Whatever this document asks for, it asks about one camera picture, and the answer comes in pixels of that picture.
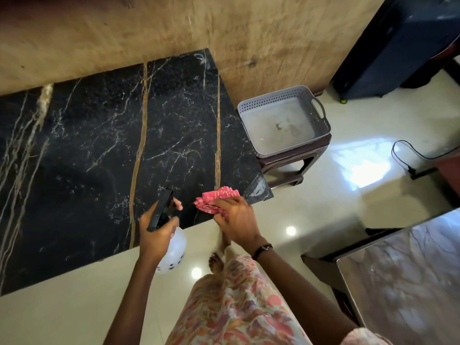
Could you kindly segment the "person's left hand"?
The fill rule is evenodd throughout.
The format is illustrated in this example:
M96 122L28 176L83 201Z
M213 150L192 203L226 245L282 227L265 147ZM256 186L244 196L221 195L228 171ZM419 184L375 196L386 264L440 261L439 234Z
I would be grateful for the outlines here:
M156 270L164 255L166 255L170 240L175 233L175 231L163 231L162 226L153 232L147 230L157 204L158 201L139 218L139 260L149 265L153 270Z

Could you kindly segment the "person's right hand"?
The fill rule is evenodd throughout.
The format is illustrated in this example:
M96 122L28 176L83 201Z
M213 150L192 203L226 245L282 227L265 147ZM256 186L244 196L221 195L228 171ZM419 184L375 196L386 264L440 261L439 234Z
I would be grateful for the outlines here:
M222 233L248 254L253 255L259 246L267 243L260 233L253 207L244 197L216 199L211 204L220 207L228 214L230 229Z

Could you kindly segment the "pink patterned cloth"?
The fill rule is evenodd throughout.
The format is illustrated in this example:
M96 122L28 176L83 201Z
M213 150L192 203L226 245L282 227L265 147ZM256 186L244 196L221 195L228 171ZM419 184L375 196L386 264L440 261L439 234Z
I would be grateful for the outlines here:
M227 212L216 205L212 205L211 202L215 201L216 199L227 199L239 196L240 193L238 190L234 190L228 186L223 186L218 190L202 193L202 196L197 197L193 203L195 207L202 212L212 215L220 213L224 219L227 219Z

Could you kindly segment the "white spray bottle black nozzle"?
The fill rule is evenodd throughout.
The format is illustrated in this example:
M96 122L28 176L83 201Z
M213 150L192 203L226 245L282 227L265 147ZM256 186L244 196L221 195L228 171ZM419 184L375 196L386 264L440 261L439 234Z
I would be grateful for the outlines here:
M148 232L154 232L164 226L172 217L179 217L179 210L173 199L174 187L166 187L159 193L156 207L147 226ZM177 268L184 260L187 239L183 230L177 227L164 255L156 269L157 274L166 274Z

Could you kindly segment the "person's right forearm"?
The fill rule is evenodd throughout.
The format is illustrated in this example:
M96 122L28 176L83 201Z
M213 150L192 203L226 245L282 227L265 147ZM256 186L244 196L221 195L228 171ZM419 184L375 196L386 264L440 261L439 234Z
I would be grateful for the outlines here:
M306 278L289 265L273 248L257 249L265 241L244 249L261 265L268 278L284 298L313 345L340 345L358 326L316 289Z

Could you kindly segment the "person's left forearm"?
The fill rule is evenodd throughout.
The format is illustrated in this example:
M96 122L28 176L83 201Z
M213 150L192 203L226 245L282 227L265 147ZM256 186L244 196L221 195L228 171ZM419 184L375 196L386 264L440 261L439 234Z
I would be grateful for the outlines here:
M103 345L140 345L149 290L160 259L140 255Z

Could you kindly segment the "person's bare foot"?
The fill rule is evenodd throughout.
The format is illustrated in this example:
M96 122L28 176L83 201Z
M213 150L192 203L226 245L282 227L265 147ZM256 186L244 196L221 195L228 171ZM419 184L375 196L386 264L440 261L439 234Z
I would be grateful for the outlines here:
M212 253L208 260L208 266L213 275L219 276L224 269L224 263L217 253Z

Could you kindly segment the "black wrist band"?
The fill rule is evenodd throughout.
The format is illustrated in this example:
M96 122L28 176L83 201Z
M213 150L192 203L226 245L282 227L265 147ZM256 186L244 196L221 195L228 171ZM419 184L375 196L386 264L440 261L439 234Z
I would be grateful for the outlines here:
M270 243L263 244L263 245L259 246L259 247L255 250L254 254L251 256L252 260L258 261L258 258L260 257L260 255L261 255L262 253L264 253L264 252L266 252L266 251L268 251L268 250L271 250L271 249L273 249L273 245L270 244Z

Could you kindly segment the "floral pink dress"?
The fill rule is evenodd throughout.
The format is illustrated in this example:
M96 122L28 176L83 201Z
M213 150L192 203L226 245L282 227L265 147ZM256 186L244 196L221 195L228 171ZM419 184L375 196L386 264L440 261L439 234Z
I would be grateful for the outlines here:
M313 345L279 290L251 255L224 250L221 275L193 286L165 345ZM359 327L340 345L392 345Z

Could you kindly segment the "brown plastic stool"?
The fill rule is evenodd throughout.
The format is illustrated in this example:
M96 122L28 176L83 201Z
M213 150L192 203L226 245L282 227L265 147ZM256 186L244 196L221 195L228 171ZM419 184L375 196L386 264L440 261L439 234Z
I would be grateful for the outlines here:
M282 173L281 178L267 181L270 189L276 189L284 185L296 186L303 182L305 173L314 165L314 163L324 154L330 145L331 133L312 141L308 144L297 146L292 150L283 151L277 155L261 158L257 156L257 161L265 175L269 171L291 165L295 162L303 162L302 168L297 171Z

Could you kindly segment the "grey plastic basket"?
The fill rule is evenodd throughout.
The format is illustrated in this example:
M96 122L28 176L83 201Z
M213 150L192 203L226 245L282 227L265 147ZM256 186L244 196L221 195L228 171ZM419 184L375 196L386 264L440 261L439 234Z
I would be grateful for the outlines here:
M237 112L258 158L310 144L331 132L323 104L302 85L244 100Z

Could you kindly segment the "brown-framed marble table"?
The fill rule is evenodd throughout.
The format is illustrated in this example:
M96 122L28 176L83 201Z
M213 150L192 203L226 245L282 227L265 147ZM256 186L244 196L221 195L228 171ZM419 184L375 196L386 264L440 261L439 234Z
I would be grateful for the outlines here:
M343 313L394 345L460 345L460 208L303 263Z

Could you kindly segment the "brown wooden furniture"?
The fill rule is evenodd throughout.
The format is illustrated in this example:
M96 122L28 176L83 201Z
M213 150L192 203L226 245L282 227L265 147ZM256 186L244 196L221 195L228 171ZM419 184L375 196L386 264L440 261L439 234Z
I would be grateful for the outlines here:
M460 207L460 146L444 155L425 158L428 166L422 170L412 168L409 176L417 180L430 177L439 186L441 193L455 208Z

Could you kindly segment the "dark blue suitcase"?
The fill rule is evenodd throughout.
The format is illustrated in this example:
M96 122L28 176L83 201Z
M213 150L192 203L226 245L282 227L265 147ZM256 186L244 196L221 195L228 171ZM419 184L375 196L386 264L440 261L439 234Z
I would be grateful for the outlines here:
M331 80L341 104L384 97L460 37L460 0L385 0Z

